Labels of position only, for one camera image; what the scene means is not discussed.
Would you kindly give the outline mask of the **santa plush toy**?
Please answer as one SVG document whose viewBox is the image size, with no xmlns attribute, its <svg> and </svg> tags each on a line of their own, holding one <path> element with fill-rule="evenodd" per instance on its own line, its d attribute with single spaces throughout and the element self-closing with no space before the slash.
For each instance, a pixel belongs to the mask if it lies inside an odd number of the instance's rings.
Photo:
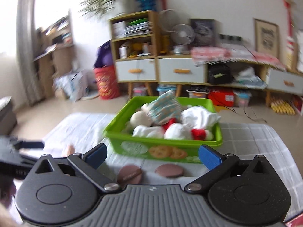
<svg viewBox="0 0 303 227">
<path fill-rule="evenodd" d="M 210 130 L 206 129 L 190 129 L 189 127 L 174 122 L 171 119 L 165 126 L 147 127 L 139 125 L 134 128 L 132 136 L 156 139 L 172 139 L 172 140 L 205 140 L 211 141 L 214 135 Z"/>
</svg>

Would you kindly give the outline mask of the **teal checked knit cloth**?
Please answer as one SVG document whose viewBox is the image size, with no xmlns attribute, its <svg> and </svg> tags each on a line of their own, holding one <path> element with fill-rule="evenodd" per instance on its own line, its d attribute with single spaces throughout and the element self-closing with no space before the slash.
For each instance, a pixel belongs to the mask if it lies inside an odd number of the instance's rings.
<svg viewBox="0 0 303 227">
<path fill-rule="evenodd" d="M 180 120 L 182 107 L 175 97 L 174 91 L 169 90 L 148 104 L 147 115 L 156 125 L 163 125 L 171 118 Z"/>
</svg>

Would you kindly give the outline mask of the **white cloth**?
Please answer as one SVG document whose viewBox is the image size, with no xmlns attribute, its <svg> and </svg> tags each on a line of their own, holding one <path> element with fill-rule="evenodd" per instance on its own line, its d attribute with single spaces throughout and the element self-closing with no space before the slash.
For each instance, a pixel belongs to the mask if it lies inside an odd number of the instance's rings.
<svg viewBox="0 0 303 227">
<path fill-rule="evenodd" d="M 191 129 L 210 130 L 220 119 L 221 116 L 217 113 L 212 113 L 202 106 L 193 106 L 181 113 L 182 124 Z"/>
</svg>

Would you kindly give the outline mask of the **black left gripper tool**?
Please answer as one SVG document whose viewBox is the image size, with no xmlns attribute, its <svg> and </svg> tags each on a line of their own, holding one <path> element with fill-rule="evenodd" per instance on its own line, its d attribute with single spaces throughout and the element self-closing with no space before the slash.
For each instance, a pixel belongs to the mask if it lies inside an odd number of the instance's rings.
<svg viewBox="0 0 303 227">
<path fill-rule="evenodd" d="M 38 161 L 37 158 L 19 153 L 20 149 L 43 149 L 42 141 L 18 140 L 1 136 L 1 174 L 23 180 Z"/>
</svg>

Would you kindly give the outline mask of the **grey checked tablecloth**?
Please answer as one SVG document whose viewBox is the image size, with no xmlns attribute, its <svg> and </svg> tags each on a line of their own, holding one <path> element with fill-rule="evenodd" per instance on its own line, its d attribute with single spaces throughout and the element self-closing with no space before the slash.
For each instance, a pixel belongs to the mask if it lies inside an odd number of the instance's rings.
<svg viewBox="0 0 303 227">
<path fill-rule="evenodd" d="M 169 179 L 155 173 L 155 169 L 163 164 L 161 160 L 116 154 L 110 141 L 103 135 L 103 130 L 114 117 L 113 114 L 73 113 L 41 138 L 45 144 L 44 150 L 30 151 L 29 154 L 34 157 L 40 157 L 44 153 L 53 157 L 64 157 L 69 145 L 74 145 L 77 152 L 85 153 L 103 142 L 108 147 L 105 171 L 110 178 L 115 177 L 125 165 L 137 165 L 143 170 L 143 184 L 180 184 L 184 187 L 208 172 L 207 168 L 196 160 L 195 163 L 180 163 L 184 168 L 183 177 Z M 257 154 L 264 155 L 291 195 L 291 206 L 286 219 L 302 212 L 302 176 L 290 151 L 275 130 L 264 124 L 221 123 L 220 126 L 223 143 L 217 149 L 218 152 L 233 153 L 240 159 L 253 159 Z"/>
</svg>

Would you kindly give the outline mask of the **brown oval pad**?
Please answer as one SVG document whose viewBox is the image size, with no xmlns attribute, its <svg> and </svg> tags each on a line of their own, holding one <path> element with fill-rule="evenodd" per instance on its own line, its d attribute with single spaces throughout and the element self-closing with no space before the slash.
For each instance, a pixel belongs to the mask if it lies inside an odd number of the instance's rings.
<svg viewBox="0 0 303 227">
<path fill-rule="evenodd" d="M 117 175 L 117 183 L 120 185 L 140 184 L 143 171 L 136 165 L 126 165 L 122 167 Z"/>
</svg>

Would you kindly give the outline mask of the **green plastic storage box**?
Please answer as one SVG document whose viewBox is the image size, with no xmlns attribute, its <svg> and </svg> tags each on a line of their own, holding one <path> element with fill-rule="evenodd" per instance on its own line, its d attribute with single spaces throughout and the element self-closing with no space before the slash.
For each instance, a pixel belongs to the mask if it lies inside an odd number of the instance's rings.
<svg viewBox="0 0 303 227">
<path fill-rule="evenodd" d="M 211 129 L 214 138 L 210 141 L 134 137 L 126 132 L 127 122 L 136 110 L 156 99 L 156 96 L 133 97 L 107 125 L 103 134 L 109 139 L 115 153 L 154 160 L 200 163 L 198 150 L 201 145 L 208 145 L 213 149 L 222 145 L 220 123 L 216 123 Z"/>
</svg>

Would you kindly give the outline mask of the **yellow egg tray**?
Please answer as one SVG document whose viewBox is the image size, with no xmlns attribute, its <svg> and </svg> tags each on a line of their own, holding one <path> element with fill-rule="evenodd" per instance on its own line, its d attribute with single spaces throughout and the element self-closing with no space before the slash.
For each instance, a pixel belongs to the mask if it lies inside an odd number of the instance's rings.
<svg viewBox="0 0 303 227">
<path fill-rule="evenodd" d="M 285 100 L 274 99 L 271 101 L 270 108 L 277 114 L 295 115 L 294 108 Z"/>
</svg>

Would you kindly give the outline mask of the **red cardboard box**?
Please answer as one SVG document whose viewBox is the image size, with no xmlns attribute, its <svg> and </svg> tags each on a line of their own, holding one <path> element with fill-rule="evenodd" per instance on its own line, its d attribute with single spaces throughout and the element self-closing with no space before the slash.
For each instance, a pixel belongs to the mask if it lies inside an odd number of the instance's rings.
<svg viewBox="0 0 303 227">
<path fill-rule="evenodd" d="M 233 107 L 235 103 L 235 94 L 230 89 L 211 89 L 208 93 L 208 99 L 215 106 Z"/>
</svg>

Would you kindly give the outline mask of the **white paper shopping bag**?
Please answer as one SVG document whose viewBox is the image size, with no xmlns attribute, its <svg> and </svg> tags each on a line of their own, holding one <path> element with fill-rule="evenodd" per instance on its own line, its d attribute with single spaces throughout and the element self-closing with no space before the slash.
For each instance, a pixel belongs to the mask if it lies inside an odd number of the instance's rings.
<svg viewBox="0 0 303 227">
<path fill-rule="evenodd" d="M 76 102 L 89 93 L 86 75 L 82 72 L 70 72 L 54 79 L 54 88 L 63 90 L 69 100 Z"/>
</svg>

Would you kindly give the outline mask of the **black bag in cabinet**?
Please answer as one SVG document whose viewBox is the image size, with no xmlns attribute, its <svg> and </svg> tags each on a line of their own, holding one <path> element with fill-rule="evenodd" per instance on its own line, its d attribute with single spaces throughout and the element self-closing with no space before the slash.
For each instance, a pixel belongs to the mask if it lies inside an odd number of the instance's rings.
<svg viewBox="0 0 303 227">
<path fill-rule="evenodd" d="M 231 68 L 225 63 L 208 64 L 208 83 L 212 85 L 230 84 L 234 80 Z"/>
</svg>

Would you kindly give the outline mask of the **red printed bucket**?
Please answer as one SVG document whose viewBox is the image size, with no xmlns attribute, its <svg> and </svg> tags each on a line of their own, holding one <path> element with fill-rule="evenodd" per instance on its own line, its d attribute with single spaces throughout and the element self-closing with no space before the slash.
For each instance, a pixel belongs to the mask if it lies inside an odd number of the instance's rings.
<svg viewBox="0 0 303 227">
<path fill-rule="evenodd" d="M 94 68 L 94 75 L 99 96 L 102 100 L 110 100 L 120 96 L 116 71 L 113 65 Z"/>
</svg>

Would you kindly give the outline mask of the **wooden shelf unit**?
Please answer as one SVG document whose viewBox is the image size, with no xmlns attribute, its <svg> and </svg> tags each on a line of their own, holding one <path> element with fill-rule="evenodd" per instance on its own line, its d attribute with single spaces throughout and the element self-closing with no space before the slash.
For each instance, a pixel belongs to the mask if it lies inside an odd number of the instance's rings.
<svg viewBox="0 0 303 227">
<path fill-rule="evenodd" d="M 38 28 L 40 54 L 34 59 L 43 97 L 55 96 L 54 79 L 72 71 L 74 58 L 70 14 L 46 29 Z"/>
</svg>

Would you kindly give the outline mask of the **purple garment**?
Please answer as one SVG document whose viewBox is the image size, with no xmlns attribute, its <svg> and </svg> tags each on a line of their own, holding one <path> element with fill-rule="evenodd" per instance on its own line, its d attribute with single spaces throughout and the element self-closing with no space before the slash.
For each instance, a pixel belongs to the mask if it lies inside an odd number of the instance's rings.
<svg viewBox="0 0 303 227">
<path fill-rule="evenodd" d="M 97 50 L 97 59 L 94 63 L 95 68 L 103 68 L 113 65 L 110 41 L 105 42 Z"/>
</svg>

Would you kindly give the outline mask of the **pink lace cloth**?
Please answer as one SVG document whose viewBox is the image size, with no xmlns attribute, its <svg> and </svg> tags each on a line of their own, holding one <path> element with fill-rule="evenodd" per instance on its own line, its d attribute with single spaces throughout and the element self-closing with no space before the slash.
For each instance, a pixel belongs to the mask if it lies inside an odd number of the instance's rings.
<svg viewBox="0 0 303 227">
<path fill-rule="evenodd" d="M 195 65 L 202 63 L 241 62 L 248 64 L 266 65 L 271 68 L 285 71 L 286 67 L 278 58 L 269 54 L 250 51 L 248 49 L 231 49 L 219 47 L 193 47 L 191 57 Z"/>
</svg>

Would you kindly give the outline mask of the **framed cartoon portrait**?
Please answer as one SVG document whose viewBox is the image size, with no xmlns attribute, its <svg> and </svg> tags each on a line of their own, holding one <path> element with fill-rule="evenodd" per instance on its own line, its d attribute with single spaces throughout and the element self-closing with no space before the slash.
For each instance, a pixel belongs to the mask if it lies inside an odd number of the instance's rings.
<svg viewBox="0 0 303 227">
<path fill-rule="evenodd" d="M 280 58 L 279 26 L 277 24 L 254 19 L 255 50 Z"/>
</svg>

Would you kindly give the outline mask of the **framed cat picture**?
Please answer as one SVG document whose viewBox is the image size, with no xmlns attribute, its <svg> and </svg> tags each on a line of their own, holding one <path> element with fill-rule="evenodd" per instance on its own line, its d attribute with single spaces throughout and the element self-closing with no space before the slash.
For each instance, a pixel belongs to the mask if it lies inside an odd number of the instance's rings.
<svg viewBox="0 0 303 227">
<path fill-rule="evenodd" d="M 214 19 L 190 19 L 195 39 L 193 47 L 214 47 L 217 39 L 217 25 Z"/>
</svg>

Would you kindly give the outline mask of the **wooden TV cabinet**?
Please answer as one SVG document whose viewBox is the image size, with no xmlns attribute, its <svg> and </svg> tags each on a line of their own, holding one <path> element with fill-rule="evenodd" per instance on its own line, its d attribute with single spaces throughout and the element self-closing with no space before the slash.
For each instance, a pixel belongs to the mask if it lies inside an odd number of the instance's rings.
<svg viewBox="0 0 303 227">
<path fill-rule="evenodd" d="M 197 65 L 191 55 L 160 55 L 160 27 L 158 13 L 142 11 L 120 15 L 109 20 L 111 31 L 111 52 L 119 83 L 128 86 L 128 97 L 133 96 L 134 84 L 143 83 L 148 95 L 152 96 L 152 83 L 174 84 L 177 86 L 176 96 L 181 95 L 184 85 L 209 86 L 208 69 L 213 62 L 201 62 Z M 136 19 L 147 19 L 151 24 L 149 34 L 126 36 L 118 38 L 115 35 L 115 24 L 130 22 Z M 126 43 L 151 43 L 151 55 L 134 58 L 121 58 L 119 47 Z M 232 59 L 227 62 L 231 67 L 253 67 L 255 74 L 266 84 L 266 102 L 271 100 L 271 93 L 289 93 L 302 95 L 302 74 L 290 72 L 282 67 L 257 61 Z"/>
</svg>

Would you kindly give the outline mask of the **white desk fan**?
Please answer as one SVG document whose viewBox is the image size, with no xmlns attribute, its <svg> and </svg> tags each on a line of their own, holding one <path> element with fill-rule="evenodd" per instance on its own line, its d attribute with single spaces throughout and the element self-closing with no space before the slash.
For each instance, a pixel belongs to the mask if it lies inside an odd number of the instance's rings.
<svg viewBox="0 0 303 227">
<path fill-rule="evenodd" d="M 173 27 L 170 37 L 174 46 L 178 47 L 180 52 L 185 53 L 188 51 L 188 45 L 195 39 L 195 32 L 190 25 L 178 24 Z"/>
</svg>

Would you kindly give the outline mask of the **blue Stitch plush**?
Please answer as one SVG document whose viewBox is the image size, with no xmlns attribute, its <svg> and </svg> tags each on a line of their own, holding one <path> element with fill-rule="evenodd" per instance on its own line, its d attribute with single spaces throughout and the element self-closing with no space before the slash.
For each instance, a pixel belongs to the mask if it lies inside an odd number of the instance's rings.
<svg viewBox="0 0 303 227">
<path fill-rule="evenodd" d="M 139 8 L 141 11 L 152 10 L 156 11 L 156 0 L 136 0 L 139 3 Z"/>
</svg>

